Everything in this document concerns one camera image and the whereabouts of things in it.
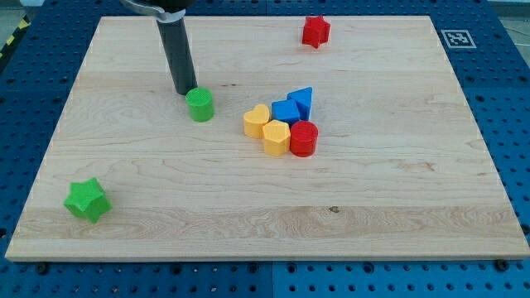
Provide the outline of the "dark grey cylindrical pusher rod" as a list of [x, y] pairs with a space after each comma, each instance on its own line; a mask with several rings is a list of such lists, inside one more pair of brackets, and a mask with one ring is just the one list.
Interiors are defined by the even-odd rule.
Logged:
[[175, 22], [158, 22], [157, 26], [175, 90], [186, 95], [197, 87], [197, 80], [185, 21], [181, 18]]

